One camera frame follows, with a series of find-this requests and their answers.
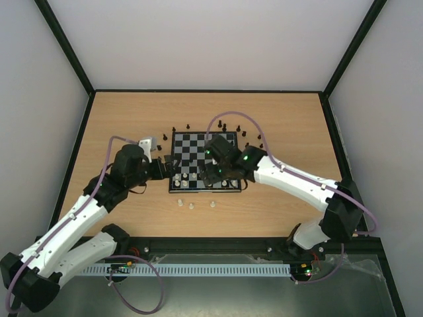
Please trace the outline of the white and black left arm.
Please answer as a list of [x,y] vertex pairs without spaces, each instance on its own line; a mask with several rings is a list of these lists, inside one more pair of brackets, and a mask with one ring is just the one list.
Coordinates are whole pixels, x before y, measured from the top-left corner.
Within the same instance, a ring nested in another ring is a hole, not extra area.
[[134,188],[169,175],[161,160],[151,158],[156,148],[152,138],[124,145],[114,162],[104,165],[44,236],[20,254],[6,254],[1,259],[1,275],[7,295],[18,298],[29,311],[39,312],[86,267],[105,258],[130,260],[130,236],[118,225],[106,225],[85,243],[77,242]]

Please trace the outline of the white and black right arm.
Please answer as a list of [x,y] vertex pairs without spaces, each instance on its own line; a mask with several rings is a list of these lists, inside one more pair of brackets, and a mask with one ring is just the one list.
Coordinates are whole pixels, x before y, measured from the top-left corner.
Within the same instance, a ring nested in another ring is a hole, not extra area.
[[290,233],[287,247],[293,257],[304,258],[313,247],[328,240],[347,243],[353,238],[363,211],[343,183],[286,165],[258,147],[248,146],[242,151],[230,143],[209,144],[204,151],[212,158],[200,169],[206,186],[228,179],[248,180],[282,190],[321,212],[321,216],[299,223]]

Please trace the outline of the black and silver chessboard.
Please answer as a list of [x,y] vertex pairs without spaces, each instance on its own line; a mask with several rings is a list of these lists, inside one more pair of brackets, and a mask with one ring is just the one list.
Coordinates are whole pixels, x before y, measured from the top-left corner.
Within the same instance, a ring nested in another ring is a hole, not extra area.
[[[199,166],[207,164],[212,161],[212,157],[207,155],[204,150],[204,145],[208,139],[212,138],[214,132],[206,135],[200,131],[177,131],[173,133],[171,154],[180,155],[180,164],[178,165],[179,180],[175,177],[169,179],[169,193],[199,193],[199,192],[240,192],[242,190],[241,181],[237,181],[237,186],[232,186],[232,180],[226,180],[227,186],[222,186],[222,182],[205,187],[203,181],[199,177]],[[184,179],[183,174],[187,173],[188,178]],[[197,178],[193,179],[192,174],[196,173]],[[182,185],[182,181],[187,180],[188,185]]]

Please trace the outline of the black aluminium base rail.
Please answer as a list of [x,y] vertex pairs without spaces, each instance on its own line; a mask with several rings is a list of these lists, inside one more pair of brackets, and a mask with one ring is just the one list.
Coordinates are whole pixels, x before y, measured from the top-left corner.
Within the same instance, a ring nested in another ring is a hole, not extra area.
[[286,263],[310,262],[315,258],[323,260],[326,255],[376,255],[385,259],[380,238],[359,236],[345,243],[322,242],[311,250],[301,251],[298,247],[289,251],[286,238],[153,238],[131,237],[123,255],[138,255],[152,260],[165,255],[252,255],[265,260]]

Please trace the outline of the black enclosure frame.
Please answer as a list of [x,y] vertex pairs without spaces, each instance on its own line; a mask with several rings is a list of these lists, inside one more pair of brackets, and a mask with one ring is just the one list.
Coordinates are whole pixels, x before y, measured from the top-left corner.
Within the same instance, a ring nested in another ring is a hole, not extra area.
[[[56,224],[70,204],[70,195],[76,190],[77,176],[89,163],[82,154],[87,151],[89,142],[97,142],[100,128],[100,112],[106,112],[106,119],[113,121],[115,127],[129,130],[130,110],[154,104],[168,110],[171,106],[183,109],[188,106],[211,106],[216,110],[230,110],[243,107],[247,110],[271,110],[283,108],[293,121],[296,145],[286,145],[288,155],[300,155],[304,166],[319,171],[352,179],[350,163],[330,105],[330,96],[346,72],[350,62],[374,25],[384,1],[374,1],[345,54],[342,56],[328,85],[317,90],[188,90],[188,89],[92,89],[85,108],[83,119],[73,146],[51,224]],[[308,137],[299,133],[308,131]],[[262,222],[254,224],[250,217],[242,218],[238,209],[227,210],[226,218],[220,219],[213,227],[201,233],[194,227],[177,225],[170,227],[170,216],[161,213],[161,220],[151,226],[141,226],[143,213],[135,205],[126,207],[128,215],[134,220],[134,237],[153,238],[279,238],[288,235],[287,217],[277,217],[266,213]]]

